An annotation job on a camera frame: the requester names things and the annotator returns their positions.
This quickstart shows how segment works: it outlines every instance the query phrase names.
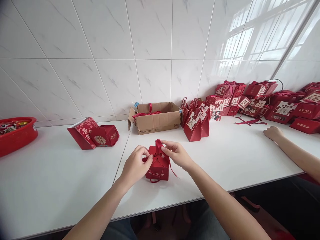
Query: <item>hand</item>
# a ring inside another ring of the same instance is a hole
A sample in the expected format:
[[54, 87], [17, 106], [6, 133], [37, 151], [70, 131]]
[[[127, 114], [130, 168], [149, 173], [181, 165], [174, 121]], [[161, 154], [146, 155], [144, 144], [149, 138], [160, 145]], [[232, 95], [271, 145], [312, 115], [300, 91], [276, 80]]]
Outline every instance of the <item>hand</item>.
[[264, 135], [270, 138], [272, 141], [277, 142], [277, 140], [281, 137], [284, 137], [283, 132], [278, 127], [268, 127], [267, 130], [263, 131]]
[[182, 167], [185, 171], [188, 172], [188, 170], [192, 168], [193, 164], [195, 164], [180, 143], [166, 140], [160, 141], [162, 144], [166, 145], [166, 147], [161, 147], [161, 150], [168, 155], [175, 164]]
[[[148, 157], [145, 163], [142, 162], [142, 155]], [[153, 155], [150, 155], [145, 147], [137, 146], [124, 164], [119, 179], [121, 178], [124, 183], [128, 184], [128, 187], [131, 188], [138, 180], [146, 175], [152, 164], [152, 159]]]

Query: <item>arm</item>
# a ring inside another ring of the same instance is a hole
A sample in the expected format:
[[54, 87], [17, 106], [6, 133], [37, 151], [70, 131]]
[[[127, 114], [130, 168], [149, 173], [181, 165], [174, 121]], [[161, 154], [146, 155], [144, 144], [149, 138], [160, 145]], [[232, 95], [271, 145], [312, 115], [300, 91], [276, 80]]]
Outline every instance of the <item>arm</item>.
[[[142, 155], [148, 157], [145, 163], [141, 161]], [[147, 173], [152, 164], [152, 158], [153, 156], [148, 153], [145, 147], [136, 147], [127, 159], [121, 176], [63, 239], [100, 240], [122, 197]]]
[[270, 240], [254, 217], [199, 167], [180, 143], [161, 142], [166, 144], [161, 147], [163, 152], [190, 174], [230, 239]]
[[320, 159], [303, 150], [287, 139], [277, 127], [269, 127], [263, 133], [273, 140], [284, 153], [302, 170], [320, 183]]

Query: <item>marble tile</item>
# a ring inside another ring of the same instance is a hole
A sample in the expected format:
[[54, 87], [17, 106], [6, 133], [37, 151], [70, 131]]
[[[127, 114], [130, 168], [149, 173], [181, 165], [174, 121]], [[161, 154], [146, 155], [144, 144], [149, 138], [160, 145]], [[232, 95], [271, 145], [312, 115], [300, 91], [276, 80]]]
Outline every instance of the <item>marble tile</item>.
[[142, 103], [170, 101], [171, 61], [136, 60]]
[[73, 0], [73, 3], [94, 58], [134, 58], [124, 0]]
[[313, 2], [290, 0], [277, 7], [282, 12], [260, 60], [281, 60]]
[[48, 58], [92, 58], [71, 0], [13, 0]]
[[234, 60], [227, 80], [249, 84], [253, 81], [269, 80], [279, 61], [238, 61]]
[[114, 115], [93, 59], [50, 59], [83, 117]]
[[232, 60], [204, 60], [198, 97], [215, 94], [217, 85], [227, 80]]
[[181, 105], [184, 97], [191, 101], [198, 95], [203, 60], [172, 60], [171, 101]]
[[47, 59], [0, 59], [0, 66], [48, 120], [81, 117]]
[[299, 91], [310, 82], [320, 79], [320, 62], [286, 61], [283, 63], [275, 78], [283, 82], [284, 89]]
[[39, 121], [47, 120], [2, 68], [0, 68], [0, 79], [0, 102], [3, 103], [0, 104], [1, 119], [31, 116]]
[[205, 59], [233, 59], [252, 0], [215, 0]]
[[172, 0], [127, 1], [136, 59], [171, 59]]
[[116, 120], [117, 121], [122, 121], [122, 120], [127, 120], [129, 114], [124, 114], [124, 115], [116, 115]]
[[52, 127], [52, 124], [50, 121], [36, 121], [34, 125], [38, 127]]
[[203, 59], [214, 0], [173, 0], [172, 59]]
[[132, 101], [142, 102], [134, 60], [97, 59], [96, 63], [116, 115], [129, 113]]
[[320, 5], [310, 17], [288, 60], [320, 61]]
[[84, 119], [84, 118], [51, 120], [49, 122], [52, 124], [52, 126], [62, 126], [62, 125], [73, 125], [77, 122], [80, 122], [82, 119]]
[[113, 116], [101, 116], [101, 117], [93, 117], [93, 119], [99, 123], [99, 122], [111, 122], [116, 121], [116, 117]]
[[17, 9], [9, 0], [1, 3], [0, 32], [1, 58], [46, 57]]

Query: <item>open box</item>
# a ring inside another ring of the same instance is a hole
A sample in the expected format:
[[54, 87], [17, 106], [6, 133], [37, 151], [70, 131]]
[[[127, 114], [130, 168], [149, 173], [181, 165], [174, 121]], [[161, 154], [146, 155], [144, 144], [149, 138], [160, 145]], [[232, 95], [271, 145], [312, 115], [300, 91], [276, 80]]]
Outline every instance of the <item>open box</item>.
[[160, 132], [179, 127], [180, 124], [180, 111], [179, 107], [173, 102], [160, 102], [152, 103], [152, 112], [160, 111], [162, 113], [139, 116], [133, 118], [137, 113], [150, 113], [150, 104], [139, 104], [137, 107], [138, 112], [130, 108], [128, 117], [128, 130], [130, 130], [131, 123], [138, 127], [139, 135]]

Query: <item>cable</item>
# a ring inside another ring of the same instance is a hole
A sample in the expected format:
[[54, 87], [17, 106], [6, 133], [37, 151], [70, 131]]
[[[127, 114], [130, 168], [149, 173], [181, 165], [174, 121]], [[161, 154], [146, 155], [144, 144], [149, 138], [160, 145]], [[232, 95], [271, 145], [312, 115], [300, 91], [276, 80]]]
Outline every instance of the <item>cable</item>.
[[[281, 82], [280, 79], [276, 79], [276, 80], [278, 80], [279, 82]], [[281, 89], [281, 91], [282, 91], [282, 90], [283, 90], [283, 82], [281, 82], [281, 85], [282, 85], [282, 89]]]

